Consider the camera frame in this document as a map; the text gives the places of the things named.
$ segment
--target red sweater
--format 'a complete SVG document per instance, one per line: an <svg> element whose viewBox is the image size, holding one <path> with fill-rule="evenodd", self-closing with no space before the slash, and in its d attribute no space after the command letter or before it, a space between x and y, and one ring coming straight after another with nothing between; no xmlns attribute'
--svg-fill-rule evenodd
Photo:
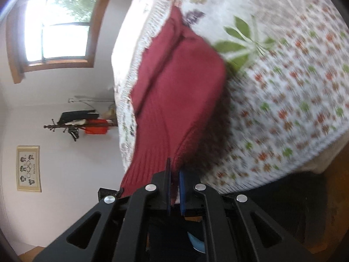
<svg viewBox="0 0 349 262"><path fill-rule="evenodd" d="M123 197L151 182L171 158L172 179L197 149L219 99L226 69L219 55L173 7L159 35L143 54L131 92L137 122L132 163L123 177Z"/></svg>

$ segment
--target silver screw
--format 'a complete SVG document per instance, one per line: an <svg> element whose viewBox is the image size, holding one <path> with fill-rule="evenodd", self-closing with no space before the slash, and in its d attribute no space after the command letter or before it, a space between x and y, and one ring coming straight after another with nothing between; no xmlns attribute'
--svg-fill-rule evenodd
<svg viewBox="0 0 349 262"><path fill-rule="evenodd" d="M240 194L236 196L236 200L240 203L245 203L247 201L247 196L244 194Z"/></svg>
<svg viewBox="0 0 349 262"><path fill-rule="evenodd" d="M198 190L198 191L203 191L203 190L206 189L206 185L202 184L202 183L199 183L199 184L195 185L195 189Z"/></svg>
<svg viewBox="0 0 349 262"><path fill-rule="evenodd" d="M115 202L115 197L114 196L106 196L104 197L104 203L106 204L111 204L111 203L114 203Z"/></svg>
<svg viewBox="0 0 349 262"><path fill-rule="evenodd" d="M154 191L154 190L156 190L156 185L155 185L155 184L148 184L148 185L145 187L145 189L146 189L147 191Z"/></svg>

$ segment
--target window frame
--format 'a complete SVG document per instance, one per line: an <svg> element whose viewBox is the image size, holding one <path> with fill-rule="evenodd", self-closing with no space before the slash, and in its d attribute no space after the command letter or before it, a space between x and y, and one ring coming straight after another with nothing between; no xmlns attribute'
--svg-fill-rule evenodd
<svg viewBox="0 0 349 262"><path fill-rule="evenodd" d="M28 62L24 45L24 19L27 5L11 10L6 21L6 48L13 82L22 81L25 72L59 68L93 68L97 41L109 0L96 0L88 31L86 55L82 57L57 57L44 62Z"/></svg>

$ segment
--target triangular cutout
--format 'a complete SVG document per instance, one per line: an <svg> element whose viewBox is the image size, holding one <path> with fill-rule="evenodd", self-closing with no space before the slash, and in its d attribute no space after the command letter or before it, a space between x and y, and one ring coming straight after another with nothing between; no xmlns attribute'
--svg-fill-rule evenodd
<svg viewBox="0 0 349 262"><path fill-rule="evenodd" d="M281 242L281 236L273 230L258 214L251 213L251 218L256 226L259 237L265 248L272 247Z"/></svg>
<svg viewBox="0 0 349 262"><path fill-rule="evenodd" d="M67 241L81 249L86 249L93 232L98 224L101 217L101 213L94 213L90 218L88 218L81 226L79 226L70 236L68 236Z"/></svg>

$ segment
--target gold picture frame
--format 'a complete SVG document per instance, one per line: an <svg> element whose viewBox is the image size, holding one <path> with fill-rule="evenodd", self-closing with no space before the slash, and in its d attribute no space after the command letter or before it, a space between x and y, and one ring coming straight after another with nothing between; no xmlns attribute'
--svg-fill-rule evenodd
<svg viewBox="0 0 349 262"><path fill-rule="evenodd" d="M39 154L39 146L17 147L17 190L41 192Z"/></svg>

